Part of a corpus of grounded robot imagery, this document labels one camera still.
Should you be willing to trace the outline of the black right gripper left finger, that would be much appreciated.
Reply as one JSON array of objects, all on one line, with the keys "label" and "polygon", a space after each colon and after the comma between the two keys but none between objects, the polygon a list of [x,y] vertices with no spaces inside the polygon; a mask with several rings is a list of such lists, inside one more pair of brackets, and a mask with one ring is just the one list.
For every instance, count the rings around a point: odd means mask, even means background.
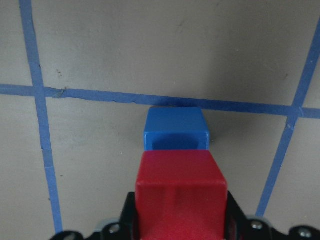
[{"label": "black right gripper left finger", "polygon": [[139,218],[136,209],[136,196],[134,192],[127,194],[120,218],[118,234],[121,240],[139,240]]}]

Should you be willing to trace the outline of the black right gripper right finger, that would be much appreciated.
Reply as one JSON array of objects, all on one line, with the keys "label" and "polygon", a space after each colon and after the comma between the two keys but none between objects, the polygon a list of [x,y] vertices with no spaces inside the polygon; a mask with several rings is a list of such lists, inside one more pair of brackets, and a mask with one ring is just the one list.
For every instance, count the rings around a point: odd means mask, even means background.
[{"label": "black right gripper right finger", "polygon": [[230,191],[227,193],[225,212],[224,239],[244,240],[248,219]]}]

